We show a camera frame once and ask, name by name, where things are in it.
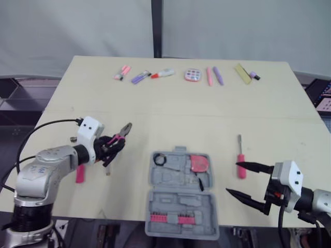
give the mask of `pink calculator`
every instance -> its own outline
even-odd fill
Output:
[[[187,81],[197,82],[201,79],[201,71],[198,69],[187,69],[184,78]]]

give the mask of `open tool case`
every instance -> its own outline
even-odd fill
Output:
[[[188,153],[186,147],[176,147],[173,152],[154,152],[149,182],[154,188],[148,195],[147,235],[218,239],[216,201],[208,191],[213,185],[208,155]]]

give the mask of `table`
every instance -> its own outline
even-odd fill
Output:
[[[244,84],[234,66],[261,77]],[[122,82],[112,76],[123,65],[132,67]],[[217,66],[224,86],[214,78],[209,87],[205,68]],[[143,70],[157,72],[174,68],[176,74],[145,79],[138,85],[130,79]],[[184,80],[184,71],[203,72],[200,82]],[[208,153],[212,160],[220,225],[277,226],[279,208],[269,216],[249,208],[225,188],[236,189],[262,201],[269,175],[236,176],[237,135],[243,136],[247,161],[273,165],[295,160],[304,174],[304,186],[331,191],[329,184],[330,135],[288,63],[237,60],[152,59],[76,56],[62,78],[38,124],[46,121],[93,116],[105,125],[104,134],[118,132],[133,123],[124,150],[112,163],[111,176],[100,163],[87,168],[86,181],[74,182],[75,173],[59,187],[53,215],[144,221],[149,159],[153,151],[186,146],[191,152]],[[35,133],[21,158],[42,149],[70,144],[77,126],[59,123]],[[16,172],[7,180],[14,187]],[[0,211],[12,211],[13,193],[3,190]],[[285,227],[311,226],[285,213]]]

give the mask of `black pole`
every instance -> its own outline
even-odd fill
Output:
[[[154,58],[162,58],[163,0],[152,0]]]

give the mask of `white backdrop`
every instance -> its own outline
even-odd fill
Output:
[[[330,0],[165,0],[163,56],[287,61],[331,76]]]
[[[74,55],[153,57],[151,0],[0,0],[0,76],[61,77]]]

